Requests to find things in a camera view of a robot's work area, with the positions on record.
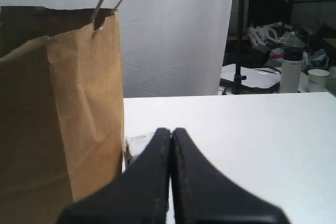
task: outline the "black stand pole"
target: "black stand pole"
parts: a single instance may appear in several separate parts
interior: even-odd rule
[[[239,0],[238,7],[238,35],[237,35],[237,61],[236,61],[236,73],[232,88],[232,94],[240,94],[241,81],[246,80],[246,76],[242,76],[240,68],[242,66],[242,53],[241,53],[241,43],[243,40],[243,29],[244,29],[244,6],[245,0]]]

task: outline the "white backdrop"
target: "white backdrop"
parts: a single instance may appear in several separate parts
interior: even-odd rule
[[[0,0],[60,9],[98,0]],[[112,7],[117,0],[106,0]],[[216,94],[232,0],[125,0],[120,7],[124,96]]]

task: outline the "white paper cup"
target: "white paper cup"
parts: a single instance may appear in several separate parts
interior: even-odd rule
[[[330,73],[326,70],[312,69],[308,71],[308,74],[309,74],[308,91],[309,92],[325,91]]]

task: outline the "brown paper bag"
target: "brown paper bag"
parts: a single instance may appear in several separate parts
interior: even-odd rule
[[[0,59],[0,223],[54,223],[121,172],[119,22],[102,1],[3,8],[4,51],[19,47]]]

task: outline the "black bottle cap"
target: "black bottle cap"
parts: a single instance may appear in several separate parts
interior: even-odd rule
[[[303,59],[303,49],[299,47],[287,47],[283,56],[284,60],[301,61]]]

